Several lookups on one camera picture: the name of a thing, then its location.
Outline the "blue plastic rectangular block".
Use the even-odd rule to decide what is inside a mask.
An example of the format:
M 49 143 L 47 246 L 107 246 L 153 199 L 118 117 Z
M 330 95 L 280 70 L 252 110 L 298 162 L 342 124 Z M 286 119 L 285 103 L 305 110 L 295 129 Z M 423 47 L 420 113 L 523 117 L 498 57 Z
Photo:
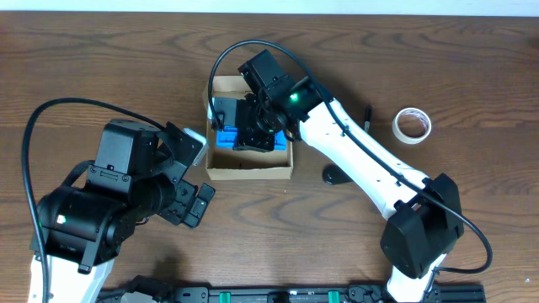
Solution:
M 216 147 L 232 149 L 236 139 L 237 128 L 226 125 L 224 130 L 219 130 L 216 133 Z M 278 151 L 285 151 L 287 149 L 287 139 L 283 131 L 275 134 L 274 149 Z

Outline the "cardboard box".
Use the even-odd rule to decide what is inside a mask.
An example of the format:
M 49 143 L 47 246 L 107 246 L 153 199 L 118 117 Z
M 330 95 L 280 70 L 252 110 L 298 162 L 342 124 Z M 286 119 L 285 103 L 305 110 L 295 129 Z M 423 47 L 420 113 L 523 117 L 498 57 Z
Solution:
M 213 97 L 242 98 L 250 88 L 241 76 L 215 76 Z M 205 136 L 210 142 L 205 170 L 212 181 L 290 179 L 294 168 L 293 145 L 271 152 L 234 151 L 216 146 L 216 133 L 207 121 Z

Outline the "white masking tape roll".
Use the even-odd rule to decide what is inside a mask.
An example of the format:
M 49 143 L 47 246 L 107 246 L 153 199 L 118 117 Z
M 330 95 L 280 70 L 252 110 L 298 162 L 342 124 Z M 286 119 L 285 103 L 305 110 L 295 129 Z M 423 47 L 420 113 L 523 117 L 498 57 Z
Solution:
M 421 122 L 423 128 L 424 128 L 423 135 L 421 135 L 419 137 L 406 135 L 402 131 L 401 127 L 399 126 L 399 120 L 404 116 L 412 116 L 414 118 L 418 118 L 419 121 Z M 420 142 L 424 141 L 430 135 L 431 131 L 432 131 L 431 119 L 421 109 L 412 108 L 412 107 L 401 109 L 396 114 L 396 116 L 394 117 L 394 119 L 392 121 L 392 133 L 395 135 L 395 137 L 399 141 L 401 141 L 402 143 L 407 144 L 407 145 L 417 145 L 417 144 L 419 144 Z

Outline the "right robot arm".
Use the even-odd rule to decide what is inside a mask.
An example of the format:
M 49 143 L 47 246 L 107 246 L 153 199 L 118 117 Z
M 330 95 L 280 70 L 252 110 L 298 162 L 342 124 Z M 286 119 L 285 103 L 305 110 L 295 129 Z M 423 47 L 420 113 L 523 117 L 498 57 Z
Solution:
M 207 84 L 208 114 L 217 130 L 232 125 L 238 151 L 271 152 L 275 135 L 304 141 L 356 183 L 386 220 L 381 248 L 392 264 L 387 293 L 397 302 L 422 302 L 464 232 L 456 183 L 410 167 L 360 128 L 341 103 L 307 72 L 295 80 L 268 50 L 239 67 L 247 95 L 215 96 Z

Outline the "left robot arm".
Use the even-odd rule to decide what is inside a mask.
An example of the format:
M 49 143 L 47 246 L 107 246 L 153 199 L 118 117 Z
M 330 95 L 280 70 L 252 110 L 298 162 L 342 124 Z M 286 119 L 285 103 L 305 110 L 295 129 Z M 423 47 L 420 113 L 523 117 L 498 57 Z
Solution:
M 80 162 L 38 204 L 46 257 L 31 262 L 30 302 L 94 302 L 137 226 L 159 215 L 197 227 L 215 194 L 184 180 L 209 143 L 197 132 L 111 120 L 98 155 Z

